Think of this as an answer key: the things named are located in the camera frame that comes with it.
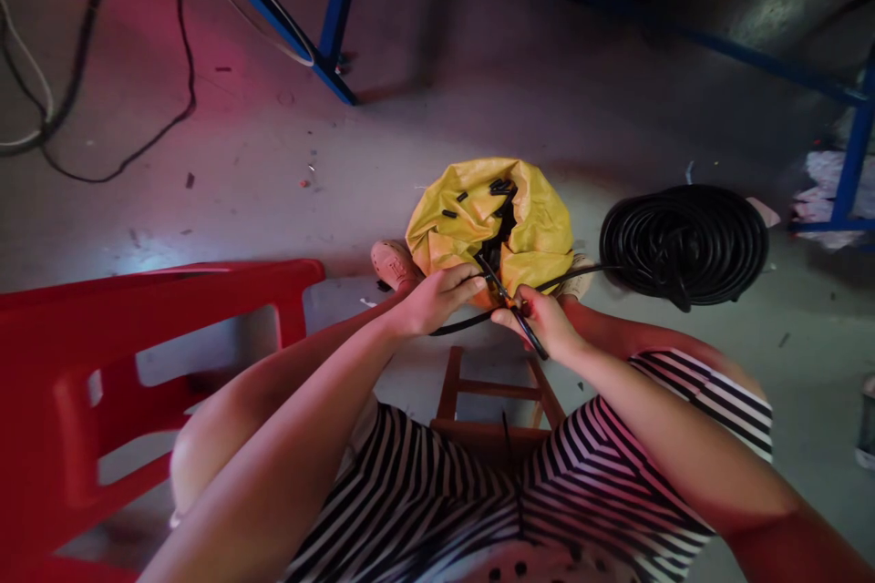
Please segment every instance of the finger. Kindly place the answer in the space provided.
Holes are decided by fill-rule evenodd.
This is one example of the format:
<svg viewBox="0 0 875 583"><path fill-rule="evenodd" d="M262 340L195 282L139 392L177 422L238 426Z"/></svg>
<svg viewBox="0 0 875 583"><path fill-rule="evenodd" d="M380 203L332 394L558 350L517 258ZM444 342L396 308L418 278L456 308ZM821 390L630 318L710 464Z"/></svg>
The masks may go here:
<svg viewBox="0 0 875 583"><path fill-rule="evenodd" d="M517 321L516 317L513 316L513 312L511 312L510 310L496 310L489 318L492 320L493 323L503 325L505 328L510 328L517 335L522 337L522 339L526 340L526 335L520 327L520 322Z"/></svg>
<svg viewBox="0 0 875 583"><path fill-rule="evenodd" d="M455 289L451 289L450 291L446 291L450 300L456 307L461 307L463 303L467 303L472 298L474 298L478 293L482 292L486 289L486 279L485 278L468 278L466 281L462 282Z"/></svg>
<svg viewBox="0 0 875 583"><path fill-rule="evenodd" d="M442 292L448 292L449 290L458 287L464 280L473 278L478 273L480 273L480 269L470 263L457 264L454 267L445 269L444 279L440 283L440 290Z"/></svg>
<svg viewBox="0 0 875 583"><path fill-rule="evenodd" d="M517 287L517 292L513 295L517 301L523 300L525 302L537 302L538 299L543 298L544 295L536 290L534 287L530 287L529 285L521 284Z"/></svg>

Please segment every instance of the concrete floor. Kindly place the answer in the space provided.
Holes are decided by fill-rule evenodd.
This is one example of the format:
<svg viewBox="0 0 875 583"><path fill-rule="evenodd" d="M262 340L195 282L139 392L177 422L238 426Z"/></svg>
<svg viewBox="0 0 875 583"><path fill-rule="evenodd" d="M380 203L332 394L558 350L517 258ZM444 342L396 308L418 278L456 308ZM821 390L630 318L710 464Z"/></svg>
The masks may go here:
<svg viewBox="0 0 875 583"><path fill-rule="evenodd" d="M326 0L282 1L318 35ZM656 3L853 78L872 12L806 38L845 1ZM85 0L9 3L61 93ZM315 257L344 280L313 291L314 329L360 310L363 295L376 300L373 279L346 279L368 274L374 240L404 234L422 188L447 164L503 155L541 166L571 210L577 244L595 252L616 200L681 183L693 159L697 181L785 213L804 185L805 153L839 113L817 94L674 39L644 38L565 0L355 0L347 81L369 102L350 108L266 46L223 0L186 3L198 71L194 118L108 185L62 179L35 154L4 160L0 291L194 261ZM106 0L85 85L52 148L80 174L108 173L184 107L184 84L173 0ZM33 116L6 75L0 98L0 134L29 129ZM302 189L308 164L315 184ZM195 184L186 189L190 173ZM777 228L770 261L775 270L739 303L688 315L604 280L588 302L689 332L737 358L775 406L777 468L875 562L875 479L853 462L860 382L875 373L871 258L829 256ZM477 373L520 375L507 335L484 327L464 340L466 366ZM404 353L378 385L381 397L426 421L451 343L421 342ZM487 356L491 344L501 344L499 356ZM548 376L567 409L586 398L559 365L548 365ZM141 499L106 528L109 542L122 545L106 558L140 566L167 511L166 487ZM107 540L98 542L80 552L93 554ZM715 544L692 580L742 576Z"/></svg>

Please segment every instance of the coiled black hose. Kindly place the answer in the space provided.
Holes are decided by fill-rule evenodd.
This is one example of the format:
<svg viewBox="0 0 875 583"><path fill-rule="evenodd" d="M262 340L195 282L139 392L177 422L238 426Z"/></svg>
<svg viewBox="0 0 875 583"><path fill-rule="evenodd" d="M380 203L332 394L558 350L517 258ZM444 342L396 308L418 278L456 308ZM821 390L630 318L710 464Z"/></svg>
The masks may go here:
<svg viewBox="0 0 875 583"><path fill-rule="evenodd" d="M617 203L602 224L599 253L613 281L690 312L738 300L763 270L768 233L741 196L686 185Z"/></svg>

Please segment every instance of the yellow plastic bag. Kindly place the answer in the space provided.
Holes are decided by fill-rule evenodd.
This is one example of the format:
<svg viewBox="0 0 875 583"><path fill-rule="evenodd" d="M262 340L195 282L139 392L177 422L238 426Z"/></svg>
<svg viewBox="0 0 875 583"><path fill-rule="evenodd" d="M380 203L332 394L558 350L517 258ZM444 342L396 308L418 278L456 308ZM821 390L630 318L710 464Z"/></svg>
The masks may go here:
<svg viewBox="0 0 875 583"><path fill-rule="evenodd" d="M451 165L419 201L407 226L407 246L417 266L429 275L462 262L474 262L483 241L495 237L501 219L493 216L506 197L490 196L495 179L512 179L519 191L513 200L517 225L501 247L501 282L512 294L561 276L571 267L571 219L559 194L538 167L521 159L485 158ZM456 198L463 191L468 197ZM455 219L442 214L451 210ZM488 291L474 299L482 308L495 305Z"/></svg>

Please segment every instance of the striped shirt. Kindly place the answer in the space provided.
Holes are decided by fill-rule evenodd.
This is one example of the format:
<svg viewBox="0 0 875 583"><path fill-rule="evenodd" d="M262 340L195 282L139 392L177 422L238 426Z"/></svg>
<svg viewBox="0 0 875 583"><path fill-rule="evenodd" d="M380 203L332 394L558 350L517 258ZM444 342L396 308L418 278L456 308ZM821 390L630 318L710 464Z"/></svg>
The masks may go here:
<svg viewBox="0 0 875 583"><path fill-rule="evenodd" d="M629 362L771 459L771 409L758 397L676 350ZM667 583L714 536L599 396L514 477L389 405L374 403L356 431L287 583Z"/></svg>

